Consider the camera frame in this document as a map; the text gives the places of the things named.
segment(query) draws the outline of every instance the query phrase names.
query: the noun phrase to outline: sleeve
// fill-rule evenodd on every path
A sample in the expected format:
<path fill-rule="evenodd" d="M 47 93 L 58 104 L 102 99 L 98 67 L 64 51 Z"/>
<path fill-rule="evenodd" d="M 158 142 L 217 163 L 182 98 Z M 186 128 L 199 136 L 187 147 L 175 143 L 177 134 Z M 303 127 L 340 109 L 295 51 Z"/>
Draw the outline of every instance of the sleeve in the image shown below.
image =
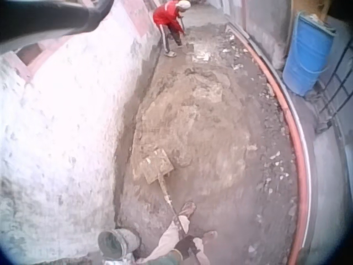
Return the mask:
<path fill-rule="evenodd" d="M 183 258 L 179 251 L 172 250 L 167 255 L 159 257 L 153 261 L 143 263 L 143 265 L 181 265 Z"/>
<path fill-rule="evenodd" d="M 171 10 L 168 10 L 168 12 L 166 12 L 166 17 L 169 20 L 169 23 L 172 25 L 172 27 L 181 32 L 184 33 L 183 29 L 181 28 L 179 22 L 177 21 L 177 16 L 179 15 L 179 12 L 177 12 L 176 8 L 172 8 Z"/>

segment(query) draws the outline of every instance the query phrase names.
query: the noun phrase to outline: blue barrel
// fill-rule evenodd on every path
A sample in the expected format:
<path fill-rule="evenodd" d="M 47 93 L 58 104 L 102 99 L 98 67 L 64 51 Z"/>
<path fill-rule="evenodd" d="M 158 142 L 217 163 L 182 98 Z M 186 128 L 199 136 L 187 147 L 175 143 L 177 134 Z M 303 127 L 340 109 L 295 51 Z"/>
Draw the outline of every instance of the blue barrel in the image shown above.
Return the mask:
<path fill-rule="evenodd" d="M 325 71 L 335 30 L 298 13 L 293 27 L 292 42 L 283 80 L 294 93 L 304 96 Z"/>

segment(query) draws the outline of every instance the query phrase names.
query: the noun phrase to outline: dark pants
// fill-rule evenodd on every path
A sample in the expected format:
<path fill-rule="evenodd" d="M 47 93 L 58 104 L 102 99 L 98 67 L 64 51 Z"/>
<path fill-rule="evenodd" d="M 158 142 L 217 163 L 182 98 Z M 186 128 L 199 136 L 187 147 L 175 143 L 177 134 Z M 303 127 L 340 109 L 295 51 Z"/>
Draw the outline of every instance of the dark pants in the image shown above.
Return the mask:
<path fill-rule="evenodd" d="M 179 32 L 177 30 L 175 30 L 172 26 L 170 26 L 170 24 L 159 25 L 158 29 L 162 35 L 162 42 L 163 42 L 163 47 L 164 47 L 165 52 L 170 52 L 169 42 L 168 42 L 168 35 L 169 34 L 172 35 L 173 39 L 175 40 L 176 44 L 178 44 L 178 46 L 181 45 L 181 39 L 180 39 Z"/>

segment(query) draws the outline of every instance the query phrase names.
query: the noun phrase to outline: red shirt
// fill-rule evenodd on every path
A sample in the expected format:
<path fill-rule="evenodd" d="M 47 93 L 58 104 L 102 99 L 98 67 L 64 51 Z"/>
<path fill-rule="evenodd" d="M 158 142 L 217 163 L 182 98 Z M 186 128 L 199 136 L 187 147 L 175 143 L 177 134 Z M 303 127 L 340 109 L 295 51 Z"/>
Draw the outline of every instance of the red shirt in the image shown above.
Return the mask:
<path fill-rule="evenodd" d="M 184 33 L 181 28 L 177 18 L 180 17 L 179 11 L 175 6 L 177 1 L 170 1 L 166 4 L 157 7 L 157 9 L 153 12 L 153 21 L 158 25 L 168 25 L 170 24 L 174 29 Z"/>

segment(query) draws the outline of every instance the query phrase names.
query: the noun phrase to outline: white cap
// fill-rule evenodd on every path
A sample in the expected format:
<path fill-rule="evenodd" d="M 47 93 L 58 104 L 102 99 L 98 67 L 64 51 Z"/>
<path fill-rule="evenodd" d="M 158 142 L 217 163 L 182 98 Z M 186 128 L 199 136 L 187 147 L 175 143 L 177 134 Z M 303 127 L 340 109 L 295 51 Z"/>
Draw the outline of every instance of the white cap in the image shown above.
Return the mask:
<path fill-rule="evenodd" d="M 191 4 L 190 4 L 189 1 L 181 0 L 175 6 L 176 7 L 180 7 L 182 9 L 184 9 L 184 10 L 187 10 L 187 9 L 189 9 L 191 7 Z"/>

